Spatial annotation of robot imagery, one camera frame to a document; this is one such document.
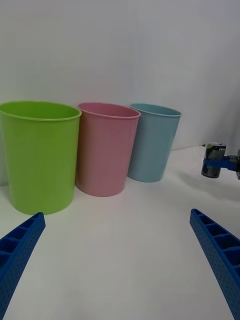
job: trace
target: light blue bucket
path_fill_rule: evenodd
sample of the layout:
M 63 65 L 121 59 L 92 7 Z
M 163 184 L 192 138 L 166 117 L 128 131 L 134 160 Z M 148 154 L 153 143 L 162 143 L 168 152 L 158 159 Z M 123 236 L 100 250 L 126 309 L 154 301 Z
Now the light blue bucket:
M 162 179 L 178 128 L 181 113 L 164 106 L 134 103 L 141 112 L 128 176 L 142 182 Z

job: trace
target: blue clamp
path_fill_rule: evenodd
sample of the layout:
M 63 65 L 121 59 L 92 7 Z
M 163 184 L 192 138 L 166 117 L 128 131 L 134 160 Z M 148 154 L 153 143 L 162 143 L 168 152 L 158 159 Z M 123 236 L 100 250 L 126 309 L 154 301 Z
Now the blue clamp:
M 203 165 L 213 168 L 227 168 L 235 172 L 240 171 L 240 159 L 237 155 L 224 156 L 224 158 L 220 160 L 204 159 Z
M 44 228 L 44 215 L 39 212 L 0 239 L 0 320 Z

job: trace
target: plastic bucket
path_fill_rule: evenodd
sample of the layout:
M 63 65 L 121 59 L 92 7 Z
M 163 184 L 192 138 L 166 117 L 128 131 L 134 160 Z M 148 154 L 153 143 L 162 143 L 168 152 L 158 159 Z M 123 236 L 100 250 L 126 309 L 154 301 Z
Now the plastic bucket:
M 0 105 L 11 202 L 20 212 L 52 214 L 72 201 L 80 115 L 51 102 Z
M 0 186 L 8 184 L 8 175 L 5 163 L 2 129 L 0 128 Z
M 142 182 L 162 179 L 181 113 L 154 104 L 134 103 L 141 112 L 128 176 Z
M 82 103 L 76 186 L 108 197 L 125 185 L 140 112 L 108 103 Z

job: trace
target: white table surface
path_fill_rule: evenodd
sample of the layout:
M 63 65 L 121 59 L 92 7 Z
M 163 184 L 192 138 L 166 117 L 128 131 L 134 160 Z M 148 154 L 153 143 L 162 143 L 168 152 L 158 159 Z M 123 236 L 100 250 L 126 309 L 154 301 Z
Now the white table surface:
M 75 189 L 46 228 L 4 320 L 232 320 L 189 224 L 197 208 L 240 238 L 240 181 L 201 175 L 205 149 L 173 151 L 163 180 L 113 197 Z M 0 238 L 28 215 L 0 189 Z

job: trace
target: green bucket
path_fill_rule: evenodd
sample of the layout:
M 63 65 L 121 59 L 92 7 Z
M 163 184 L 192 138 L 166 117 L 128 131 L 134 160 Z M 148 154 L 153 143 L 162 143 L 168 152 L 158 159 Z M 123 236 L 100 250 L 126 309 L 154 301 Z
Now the green bucket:
M 9 191 L 18 211 L 48 215 L 72 201 L 80 115 L 51 102 L 0 105 Z

